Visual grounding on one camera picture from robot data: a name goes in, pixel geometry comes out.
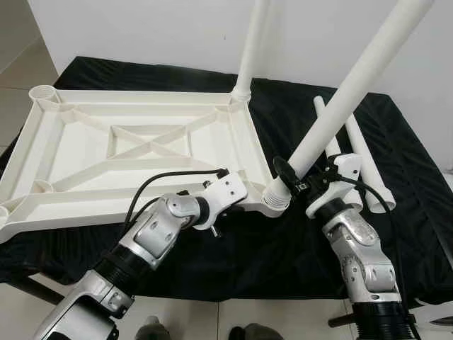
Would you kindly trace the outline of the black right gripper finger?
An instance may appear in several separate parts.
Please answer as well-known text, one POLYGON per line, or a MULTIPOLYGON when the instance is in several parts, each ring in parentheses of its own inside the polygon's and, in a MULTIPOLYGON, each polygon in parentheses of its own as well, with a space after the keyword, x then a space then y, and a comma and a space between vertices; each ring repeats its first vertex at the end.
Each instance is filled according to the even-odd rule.
POLYGON ((285 185, 285 188, 290 193, 298 193, 299 178, 292 166, 281 157, 275 157, 273 159, 273 165, 275 166, 277 177, 285 185))

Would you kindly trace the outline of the grey robot right leg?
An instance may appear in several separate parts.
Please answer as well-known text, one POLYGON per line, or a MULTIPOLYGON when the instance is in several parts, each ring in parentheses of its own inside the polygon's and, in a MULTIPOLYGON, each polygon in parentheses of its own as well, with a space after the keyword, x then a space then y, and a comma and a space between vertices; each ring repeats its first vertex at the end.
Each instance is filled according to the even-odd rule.
POLYGON ((271 327, 252 323, 245 327, 232 327, 227 340, 285 340, 285 338, 271 327))

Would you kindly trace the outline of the black metal table leg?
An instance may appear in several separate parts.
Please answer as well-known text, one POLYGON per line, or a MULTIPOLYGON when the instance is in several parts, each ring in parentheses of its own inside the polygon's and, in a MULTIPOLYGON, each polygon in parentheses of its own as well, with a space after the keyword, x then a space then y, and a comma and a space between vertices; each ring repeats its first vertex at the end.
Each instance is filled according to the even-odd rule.
POLYGON ((333 317, 328 320, 328 327, 336 328, 342 326, 350 326, 355 323, 355 317, 353 314, 344 314, 339 317, 333 317))
POLYGON ((42 283, 37 282, 35 279, 29 278, 29 276, 23 276, 22 278, 10 279, 7 285, 12 286, 27 295, 41 299, 51 305, 57 305, 64 300, 64 296, 59 294, 57 291, 52 290, 49 286, 45 286, 42 283))

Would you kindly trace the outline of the grey robot left leg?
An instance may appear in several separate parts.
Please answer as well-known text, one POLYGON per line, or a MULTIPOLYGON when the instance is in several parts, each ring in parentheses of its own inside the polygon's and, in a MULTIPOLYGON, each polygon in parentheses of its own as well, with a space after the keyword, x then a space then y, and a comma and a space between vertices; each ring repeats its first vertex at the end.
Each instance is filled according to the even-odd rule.
POLYGON ((134 340, 172 340, 172 337, 156 315, 149 315, 145 324, 137 331, 134 340))

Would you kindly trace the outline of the white plastic children table top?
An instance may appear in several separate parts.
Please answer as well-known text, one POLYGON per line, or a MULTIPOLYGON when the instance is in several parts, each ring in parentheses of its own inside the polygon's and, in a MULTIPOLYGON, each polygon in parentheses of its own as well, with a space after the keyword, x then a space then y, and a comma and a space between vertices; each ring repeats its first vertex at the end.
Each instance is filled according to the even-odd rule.
POLYGON ((204 190, 213 169, 268 217, 273 181, 247 103, 230 93, 32 88, 33 104, 0 177, 0 244, 27 231, 122 223, 127 207, 204 190))

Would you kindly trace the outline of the black tablecloth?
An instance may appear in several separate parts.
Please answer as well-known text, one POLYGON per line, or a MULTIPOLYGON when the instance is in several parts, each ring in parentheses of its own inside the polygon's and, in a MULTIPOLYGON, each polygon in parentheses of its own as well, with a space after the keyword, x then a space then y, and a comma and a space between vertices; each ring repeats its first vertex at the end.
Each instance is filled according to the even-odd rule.
MULTIPOLYGON (((78 56, 55 80, 58 89, 227 93, 236 75, 178 66, 130 64, 78 56)), ((313 100, 333 88, 256 78, 251 116, 266 159, 288 157, 315 120, 313 100)), ((396 207, 365 213, 382 247, 398 254, 408 301, 450 301, 453 270, 452 193, 397 101, 369 93, 355 110, 373 159, 396 207)), ((230 298, 345 298, 342 269, 325 236, 304 209, 281 217, 245 212, 218 227, 182 235, 171 255, 139 289, 145 297, 220 302, 230 298)), ((33 274, 71 285, 109 251, 120 223, 20 233, 0 244, 0 286, 33 274)))

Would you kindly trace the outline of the grey robot leg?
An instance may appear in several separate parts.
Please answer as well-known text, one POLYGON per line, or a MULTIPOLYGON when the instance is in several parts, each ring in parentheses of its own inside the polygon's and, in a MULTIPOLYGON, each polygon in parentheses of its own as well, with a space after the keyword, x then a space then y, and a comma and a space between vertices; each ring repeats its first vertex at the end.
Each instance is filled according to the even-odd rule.
POLYGON ((285 340, 285 338, 271 327, 252 323, 245 327, 232 327, 227 340, 285 340))
POLYGON ((145 324, 137 331, 134 340, 172 340, 172 337, 156 315, 149 315, 145 324))

